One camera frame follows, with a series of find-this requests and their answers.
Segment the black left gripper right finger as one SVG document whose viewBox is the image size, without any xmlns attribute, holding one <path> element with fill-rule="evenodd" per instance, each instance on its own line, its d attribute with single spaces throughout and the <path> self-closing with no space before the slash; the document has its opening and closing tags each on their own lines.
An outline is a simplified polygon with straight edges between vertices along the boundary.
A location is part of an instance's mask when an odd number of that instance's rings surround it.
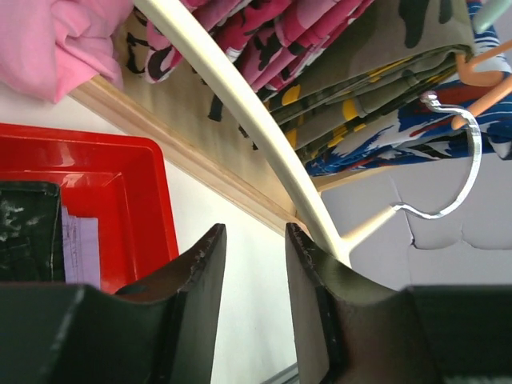
<svg viewBox="0 0 512 384">
<path fill-rule="evenodd" d="M 509 286 L 392 290 L 294 223 L 285 239 L 300 382 L 510 382 Z"/>
</svg>

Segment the black floral garment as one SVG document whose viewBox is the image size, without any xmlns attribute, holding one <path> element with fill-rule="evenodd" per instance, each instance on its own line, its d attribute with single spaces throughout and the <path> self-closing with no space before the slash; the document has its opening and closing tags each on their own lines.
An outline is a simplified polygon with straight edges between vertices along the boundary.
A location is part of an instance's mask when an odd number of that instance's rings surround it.
<svg viewBox="0 0 512 384">
<path fill-rule="evenodd" d="M 1 281 L 64 282 L 57 184 L 1 182 Z"/>
</svg>

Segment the cream hanger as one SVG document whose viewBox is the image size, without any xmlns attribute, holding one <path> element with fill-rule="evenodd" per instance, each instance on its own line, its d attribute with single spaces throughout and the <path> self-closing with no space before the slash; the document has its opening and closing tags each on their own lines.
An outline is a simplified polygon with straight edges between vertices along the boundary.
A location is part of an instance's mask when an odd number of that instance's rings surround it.
<svg viewBox="0 0 512 384">
<path fill-rule="evenodd" d="M 278 176 L 313 240 L 345 266 L 351 265 L 350 252 L 400 210 L 425 220 L 440 219 L 456 210 L 469 195 L 482 161 L 482 136 L 479 125 L 468 110 L 443 105 L 435 93 L 429 92 L 423 101 L 430 110 L 437 113 L 455 113 L 466 121 L 472 159 L 463 187 L 453 201 L 438 212 L 423 212 L 407 203 L 397 202 L 387 206 L 349 233 L 340 235 L 319 192 L 278 124 L 210 34 L 187 8 L 179 1 L 136 1 L 134 5 L 170 40 L 230 110 Z"/>
</svg>

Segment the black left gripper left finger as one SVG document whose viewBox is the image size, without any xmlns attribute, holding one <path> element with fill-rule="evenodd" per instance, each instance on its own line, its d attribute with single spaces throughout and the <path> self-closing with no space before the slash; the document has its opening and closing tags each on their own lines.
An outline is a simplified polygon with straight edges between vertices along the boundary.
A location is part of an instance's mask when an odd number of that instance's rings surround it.
<svg viewBox="0 0 512 384">
<path fill-rule="evenodd" d="M 115 294 L 86 284 L 2 284 L 2 382 L 208 383 L 226 240 L 215 224 Z"/>
</svg>

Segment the purple trousers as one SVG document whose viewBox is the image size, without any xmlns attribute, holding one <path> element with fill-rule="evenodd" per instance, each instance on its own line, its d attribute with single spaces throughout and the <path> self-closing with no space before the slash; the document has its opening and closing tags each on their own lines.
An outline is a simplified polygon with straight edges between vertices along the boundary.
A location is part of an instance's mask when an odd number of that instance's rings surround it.
<svg viewBox="0 0 512 384">
<path fill-rule="evenodd" d="M 62 246 L 66 283 L 101 288 L 99 230 L 96 218 L 80 218 L 62 208 Z"/>
</svg>

